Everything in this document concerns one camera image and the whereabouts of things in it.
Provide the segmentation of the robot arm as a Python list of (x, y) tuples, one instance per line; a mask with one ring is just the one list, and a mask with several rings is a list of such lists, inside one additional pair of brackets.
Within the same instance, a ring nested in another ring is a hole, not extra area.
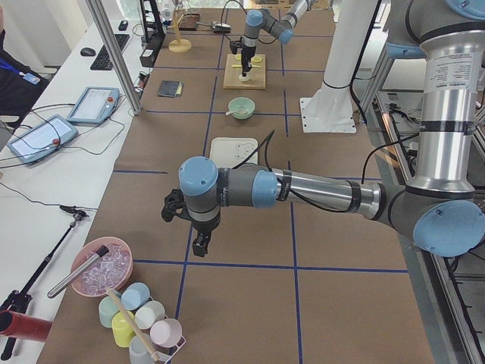
[(165, 221), (176, 216), (191, 223), (196, 256), (207, 253), (224, 206), (270, 208), (279, 201), (359, 213), (443, 257), (464, 254), (482, 241), (484, 215), (466, 176), (476, 128), (484, 3), (394, 1), (385, 27), (391, 58), (426, 61), (415, 175), (404, 186), (386, 186), (246, 163), (219, 168), (209, 158), (189, 158), (161, 214)]
[(242, 73), (239, 79), (242, 82), (249, 80), (252, 69), (251, 59), (255, 56), (259, 33), (264, 30), (280, 43), (286, 45), (293, 36), (294, 29), (306, 11), (310, 11), (315, 1), (295, 1), (291, 9), (277, 20), (268, 9), (250, 10), (246, 15), (244, 34), (240, 38)]

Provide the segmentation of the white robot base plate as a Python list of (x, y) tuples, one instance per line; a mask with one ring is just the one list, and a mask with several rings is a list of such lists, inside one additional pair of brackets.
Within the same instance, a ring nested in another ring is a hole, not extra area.
[(337, 99), (301, 98), (304, 133), (356, 133), (349, 96)]

